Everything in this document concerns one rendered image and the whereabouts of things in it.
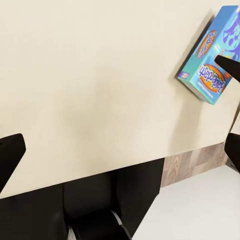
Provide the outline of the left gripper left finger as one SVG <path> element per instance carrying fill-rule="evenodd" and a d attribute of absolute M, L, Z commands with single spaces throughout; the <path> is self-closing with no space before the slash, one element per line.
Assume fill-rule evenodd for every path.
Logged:
<path fill-rule="evenodd" d="M 22 133 L 0 138 L 0 193 L 26 152 Z"/>

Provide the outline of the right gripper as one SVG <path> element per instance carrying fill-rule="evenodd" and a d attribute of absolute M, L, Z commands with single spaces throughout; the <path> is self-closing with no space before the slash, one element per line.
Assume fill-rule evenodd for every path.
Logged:
<path fill-rule="evenodd" d="M 214 61 L 233 78 L 240 82 L 240 62 L 221 55 L 217 55 Z"/>

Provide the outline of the board game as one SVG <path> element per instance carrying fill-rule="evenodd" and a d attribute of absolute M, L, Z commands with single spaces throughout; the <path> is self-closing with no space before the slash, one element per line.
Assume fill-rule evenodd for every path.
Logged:
<path fill-rule="evenodd" d="M 206 103 L 215 105 L 231 79 L 215 58 L 240 62 L 240 7 L 223 5 L 178 78 Z"/>

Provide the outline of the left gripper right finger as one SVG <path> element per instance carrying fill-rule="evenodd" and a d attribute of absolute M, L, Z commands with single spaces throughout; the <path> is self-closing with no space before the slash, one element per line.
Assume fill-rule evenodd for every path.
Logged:
<path fill-rule="evenodd" d="M 240 173 L 240 134 L 228 134 L 224 143 L 224 151 Z"/>

